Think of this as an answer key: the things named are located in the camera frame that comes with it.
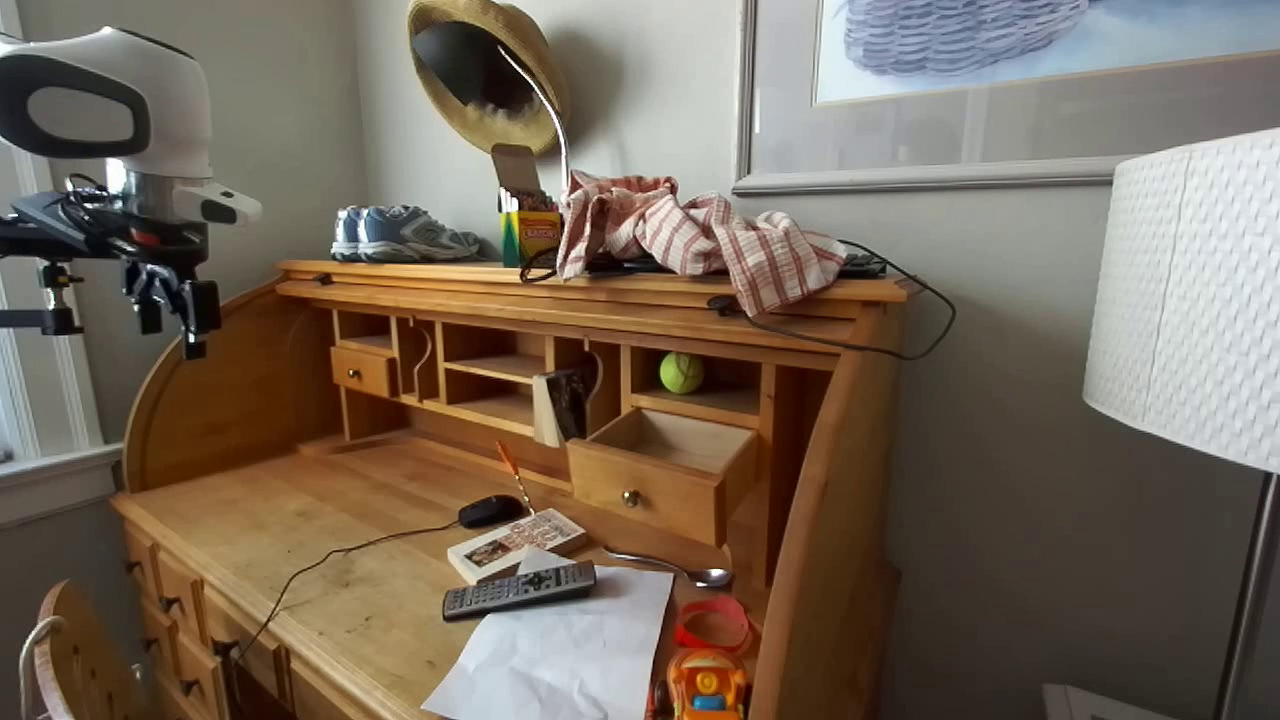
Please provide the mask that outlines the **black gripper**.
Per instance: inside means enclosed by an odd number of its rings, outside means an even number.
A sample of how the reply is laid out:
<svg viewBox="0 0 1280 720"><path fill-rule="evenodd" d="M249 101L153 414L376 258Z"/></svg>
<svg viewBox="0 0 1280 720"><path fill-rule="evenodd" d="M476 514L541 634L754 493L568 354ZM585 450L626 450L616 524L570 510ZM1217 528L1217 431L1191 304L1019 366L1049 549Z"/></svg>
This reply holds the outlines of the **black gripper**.
<svg viewBox="0 0 1280 720"><path fill-rule="evenodd" d="M112 256L125 268L125 296L144 336L154 336L170 312L182 354L208 352L219 326L219 288L196 276L208 258L199 224L147 221L102 190L58 190L53 208L88 256Z"/></svg>

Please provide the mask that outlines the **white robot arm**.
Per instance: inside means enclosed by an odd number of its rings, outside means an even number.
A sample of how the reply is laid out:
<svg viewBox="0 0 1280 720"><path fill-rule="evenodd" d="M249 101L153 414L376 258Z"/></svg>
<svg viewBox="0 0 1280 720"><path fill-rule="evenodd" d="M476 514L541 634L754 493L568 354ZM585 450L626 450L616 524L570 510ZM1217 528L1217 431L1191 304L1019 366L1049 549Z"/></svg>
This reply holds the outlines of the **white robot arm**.
<svg viewBox="0 0 1280 720"><path fill-rule="evenodd" d="M199 279L212 224L253 224L259 199L217 179L212 101L199 60L132 28L0 46L0 135L43 160L98 160L102 179L16 195L0 256L38 256L43 309L3 309L6 326L71 336L71 258L114 258L144 336L178 321L204 354L219 326L219 288Z"/></svg>

